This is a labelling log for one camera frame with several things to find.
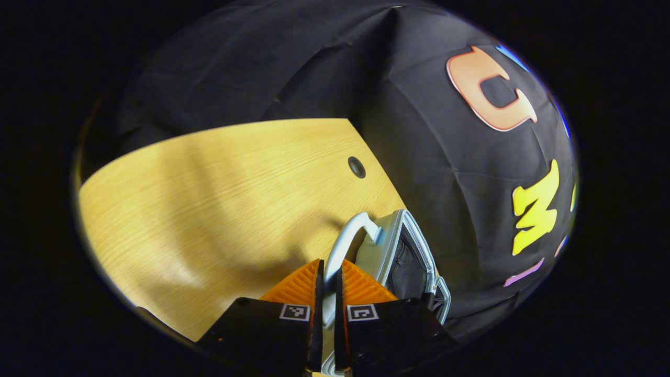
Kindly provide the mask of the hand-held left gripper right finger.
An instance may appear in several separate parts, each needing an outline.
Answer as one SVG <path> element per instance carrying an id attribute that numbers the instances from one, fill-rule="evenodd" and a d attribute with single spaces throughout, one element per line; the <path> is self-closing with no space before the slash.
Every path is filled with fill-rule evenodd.
<path id="1" fill-rule="evenodd" d="M 337 272 L 334 357 L 346 376 L 441 376 L 457 350 L 428 305 L 399 299 L 345 260 Z"/>

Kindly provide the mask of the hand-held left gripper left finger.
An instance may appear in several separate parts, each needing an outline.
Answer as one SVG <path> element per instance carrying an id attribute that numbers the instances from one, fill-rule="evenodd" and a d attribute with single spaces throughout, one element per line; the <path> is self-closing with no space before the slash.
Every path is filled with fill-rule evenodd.
<path id="1" fill-rule="evenodd" d="M 320 372 L 324 269 L 323 260 L 313 260 L 261 298 L 235 299 L 196 345 L 236 376 Z"/>

